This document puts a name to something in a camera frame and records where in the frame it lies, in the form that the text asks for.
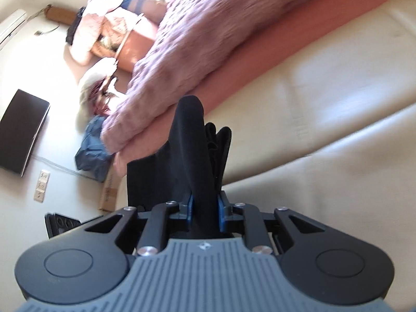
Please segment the white fluffy cloth pile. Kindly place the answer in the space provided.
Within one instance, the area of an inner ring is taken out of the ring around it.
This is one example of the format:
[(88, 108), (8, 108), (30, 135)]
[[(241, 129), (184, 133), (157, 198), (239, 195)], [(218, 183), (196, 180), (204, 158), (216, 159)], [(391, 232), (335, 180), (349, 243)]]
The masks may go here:
[(78, 115), (82, 123), (86, 124), (95, 115), (102, 84), (115, 71), (116, 59), (102, 58), (81, 77), (78, 83), (80, 89)]

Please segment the white wall socket strip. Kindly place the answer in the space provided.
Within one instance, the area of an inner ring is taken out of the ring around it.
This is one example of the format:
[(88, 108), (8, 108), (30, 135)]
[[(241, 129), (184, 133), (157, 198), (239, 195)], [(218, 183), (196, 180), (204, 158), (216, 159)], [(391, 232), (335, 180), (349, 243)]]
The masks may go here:
[(40, 175), (37, 179), (34, 200), (42, 203), (44, 201), (45, 193), (47, 190), (47, 185), (50, 177), (50, 172), (46, 170), (41, 170)]

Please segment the brown plastic storage bin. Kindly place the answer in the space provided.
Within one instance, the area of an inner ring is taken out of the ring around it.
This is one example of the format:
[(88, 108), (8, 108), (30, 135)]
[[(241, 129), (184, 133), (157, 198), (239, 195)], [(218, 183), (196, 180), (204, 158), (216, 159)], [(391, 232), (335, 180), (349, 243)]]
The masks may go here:
[(121, 45), (117, 55), (118, 67), (131, 73), (135, 64), (143, 59), (153, 46), (157, 31), (157, 25), (141, 16)]

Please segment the beige leather mattress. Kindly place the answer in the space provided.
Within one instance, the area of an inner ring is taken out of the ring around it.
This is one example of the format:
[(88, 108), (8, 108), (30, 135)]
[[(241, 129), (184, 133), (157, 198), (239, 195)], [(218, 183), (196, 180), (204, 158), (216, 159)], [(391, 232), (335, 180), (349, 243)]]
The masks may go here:
[(287, 206), (392, 258), (415, 292), (415, 0), (390, 0), (309, 45), (212, 111), (233, 140), (232, 202)]

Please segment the blue cloth bundle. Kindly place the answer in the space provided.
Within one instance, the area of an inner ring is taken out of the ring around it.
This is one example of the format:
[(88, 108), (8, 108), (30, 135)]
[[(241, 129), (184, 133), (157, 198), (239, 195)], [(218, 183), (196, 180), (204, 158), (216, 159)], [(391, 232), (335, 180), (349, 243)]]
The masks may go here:
[(75, 155), (75, 165), (79, 171), (92, 173), (95, 180), (104, 182), (113, 161), (101, 140), (105, 116), (96, 115), (87, 124), (80, 148)]

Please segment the salmon pink bed sheet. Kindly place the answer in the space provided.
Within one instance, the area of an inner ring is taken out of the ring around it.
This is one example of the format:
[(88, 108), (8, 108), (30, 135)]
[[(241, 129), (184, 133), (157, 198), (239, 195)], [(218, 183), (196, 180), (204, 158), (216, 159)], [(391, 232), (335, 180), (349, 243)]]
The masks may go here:
[(269, 171), (405, 103), (387, 70), (414, 41), (390, 0), (311, 0), (252, 37), (196, 90), (206, 118), (232, 129), (224, 180)]

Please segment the black pants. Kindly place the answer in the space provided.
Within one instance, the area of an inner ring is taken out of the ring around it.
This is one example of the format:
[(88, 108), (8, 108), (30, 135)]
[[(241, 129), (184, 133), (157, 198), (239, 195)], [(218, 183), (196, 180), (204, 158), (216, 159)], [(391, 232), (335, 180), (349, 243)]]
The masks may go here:
[(196, 96), (183, 97), (175, 111), (166, 143), (156, 153), (128, 163), (128, 204), (146, 211), (168, 201), (191, 204), (191, 235), (219, 238), (219, 195), (231, 129), (204, 122)]

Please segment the pink fluffy blanket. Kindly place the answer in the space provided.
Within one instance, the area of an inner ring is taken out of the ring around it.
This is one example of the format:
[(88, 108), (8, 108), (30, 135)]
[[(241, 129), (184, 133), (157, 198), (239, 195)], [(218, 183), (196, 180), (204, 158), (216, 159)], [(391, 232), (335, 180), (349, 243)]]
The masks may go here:
[(134, 66), (126, 98), (104, 121), (107, 151), (121, 151), (254, 32), (306, 1), (170, 0), (155, 43)]

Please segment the white air conditioner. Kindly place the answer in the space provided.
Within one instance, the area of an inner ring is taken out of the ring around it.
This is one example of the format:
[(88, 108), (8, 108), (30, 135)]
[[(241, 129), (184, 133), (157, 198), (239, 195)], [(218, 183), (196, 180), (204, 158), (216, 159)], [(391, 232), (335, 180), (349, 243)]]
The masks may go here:
[(26, 24), (28, 14), (23, 9), (17, 9), (10, 14), (0, 24), (0, 49), (3, 49), (7, 43), (19, 32)]

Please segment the black wall television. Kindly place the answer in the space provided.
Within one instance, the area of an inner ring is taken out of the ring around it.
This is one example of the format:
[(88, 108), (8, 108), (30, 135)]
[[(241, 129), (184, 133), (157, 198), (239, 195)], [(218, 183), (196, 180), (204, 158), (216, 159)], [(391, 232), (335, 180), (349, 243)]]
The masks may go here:
[(23, 177), (50, 103), (18, 89), (1, 119), (1, 167)]

